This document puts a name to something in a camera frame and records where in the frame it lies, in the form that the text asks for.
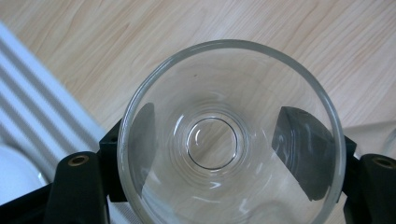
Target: transparent object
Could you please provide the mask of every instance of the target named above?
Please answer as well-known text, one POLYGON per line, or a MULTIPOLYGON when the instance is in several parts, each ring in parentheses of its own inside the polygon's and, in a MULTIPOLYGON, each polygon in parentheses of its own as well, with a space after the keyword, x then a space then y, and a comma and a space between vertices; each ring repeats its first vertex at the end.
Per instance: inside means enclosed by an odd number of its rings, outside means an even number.
POLYGON ((345 172, 342 129, 318 82, 289 56, 241 40, 184 49, 155 69, 126 109, 118 150, 123 190, 144 223, 322 223, 345 172), (308 198, 285 165, 298 150, 281 160, 273 148, 284 106, 329 132, 322 198, 308 198))
POLYGON ((348 127, 344 133, 357 144, 357 158, 375 153, 396 160, 396 120, 348 127))

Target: screw hole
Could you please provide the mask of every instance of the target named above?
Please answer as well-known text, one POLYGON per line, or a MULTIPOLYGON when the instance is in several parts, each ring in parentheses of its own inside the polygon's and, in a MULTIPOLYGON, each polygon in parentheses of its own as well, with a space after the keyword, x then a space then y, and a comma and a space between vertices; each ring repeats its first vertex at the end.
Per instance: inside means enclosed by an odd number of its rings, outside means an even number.
POLYGON ((373 161, 382 167, 385 167, 388 169, 396 169, 396 164, 393 161, 390 161, 390 160, 387 160, 384 158, 380 158, 380 157, 373 158, 373 161))
POLYGON ((80 166, 87 162, 90 158, 86 155, 76 156, 70 159, 68 162, 69 166, 80 166))

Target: circular glass bottom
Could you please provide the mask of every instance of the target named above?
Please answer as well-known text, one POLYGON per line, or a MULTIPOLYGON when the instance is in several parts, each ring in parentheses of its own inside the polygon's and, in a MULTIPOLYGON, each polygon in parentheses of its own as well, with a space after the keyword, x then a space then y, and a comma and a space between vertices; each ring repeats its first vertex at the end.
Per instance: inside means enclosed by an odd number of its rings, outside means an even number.
POLYGON ((228 165, 236 155, 237 138, 224 120, 210 118, 198 121, 187 139, 191 159, 202 168, 218 170, 228 165))

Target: light wood surface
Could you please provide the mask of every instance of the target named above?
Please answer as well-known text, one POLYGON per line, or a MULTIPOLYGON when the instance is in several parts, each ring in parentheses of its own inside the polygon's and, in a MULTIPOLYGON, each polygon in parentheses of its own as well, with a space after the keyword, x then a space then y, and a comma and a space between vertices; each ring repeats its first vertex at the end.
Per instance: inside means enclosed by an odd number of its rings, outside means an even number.
MULTIPOLYGON (((208 40, 278 49, 345 127, 396 119, 395 1, 0 1, 0 20, 109 130, 164 59, 208 40)), ((341 205, 329 223, 344 223, 341 205)))

